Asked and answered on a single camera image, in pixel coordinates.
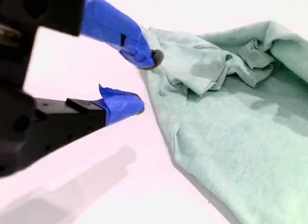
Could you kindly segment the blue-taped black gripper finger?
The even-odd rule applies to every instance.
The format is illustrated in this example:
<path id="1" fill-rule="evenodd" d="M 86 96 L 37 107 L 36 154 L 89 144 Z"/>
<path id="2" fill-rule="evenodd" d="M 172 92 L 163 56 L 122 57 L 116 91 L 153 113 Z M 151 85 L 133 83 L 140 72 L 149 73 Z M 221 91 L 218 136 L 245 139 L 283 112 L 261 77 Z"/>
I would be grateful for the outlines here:
<path id="1" fill-rule="evenodd" d="M 101 128 L 144 111 L 135 93 L 99 86 L 101 98 L 94 101 L 36 99 L 33 153 L 41 158 Z"/>
<path id="2" fill-rule="evenodd" d="M 133 19 L 105 0 L 14 0 L 14 15 L 27 24 L 104 42 L 140 69 L 153 69 L 164 58 Z"/>

